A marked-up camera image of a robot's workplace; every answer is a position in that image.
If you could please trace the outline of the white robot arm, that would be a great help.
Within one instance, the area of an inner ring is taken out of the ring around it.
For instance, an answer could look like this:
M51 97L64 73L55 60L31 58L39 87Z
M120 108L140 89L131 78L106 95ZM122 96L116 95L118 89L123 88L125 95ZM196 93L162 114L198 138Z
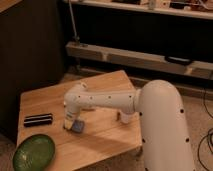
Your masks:
M195 171L185 110L174 85L153 80L137 90L92 92L84 83L64 95L64 127L69 130L80 110L100 106L117 108L127 123L133 113L140 114L146 171Z

